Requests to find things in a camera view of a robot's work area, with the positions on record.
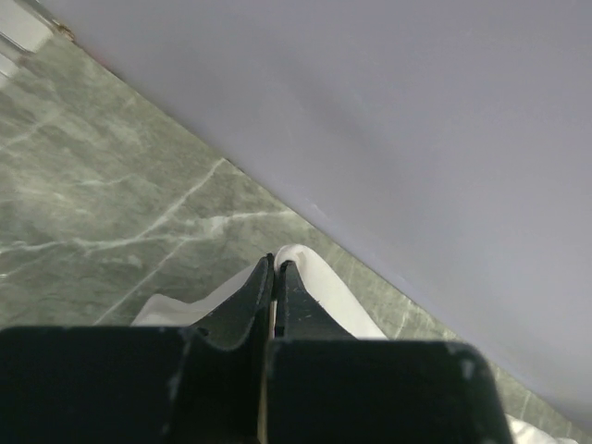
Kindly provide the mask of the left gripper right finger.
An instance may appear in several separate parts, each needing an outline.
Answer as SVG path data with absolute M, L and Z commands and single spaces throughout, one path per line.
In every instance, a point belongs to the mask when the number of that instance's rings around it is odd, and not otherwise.
M 492 372 L 472 346 L 357 339 L 305 289 L 277 273 L 266 358 L 271 443 L 509 443 Z

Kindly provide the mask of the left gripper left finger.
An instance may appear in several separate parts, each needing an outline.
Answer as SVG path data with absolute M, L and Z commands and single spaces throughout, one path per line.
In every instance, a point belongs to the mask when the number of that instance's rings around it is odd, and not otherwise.
M 11 327 L 1 333 L 5 443 L 254 438 L 273 259 L 185 327 Z

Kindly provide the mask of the white t-shirt red print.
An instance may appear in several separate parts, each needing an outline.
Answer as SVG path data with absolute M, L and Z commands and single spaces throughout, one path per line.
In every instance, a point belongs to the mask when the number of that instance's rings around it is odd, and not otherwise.
M 357 339 L 385 339 L 387 336 L 372 320 L 355 298 L 349 287 L 331 266 L 314 250 L 301 244 L 285 245 L 275 256 L 274 269 L 292 261 L 299 272 L 306 291 L 337 323 Z M 214 311 L 246 283 L 253 272 L 252 265 L 240 271 L 205 298 L 197 302 L 183 302 L 171 292 L 151 296 L 136 315 L 132 324 L 139 326 L 188 326 Z M 544 431 L 532 420 L 507 416 L 516 443 L 583 443 L 575 432 Z

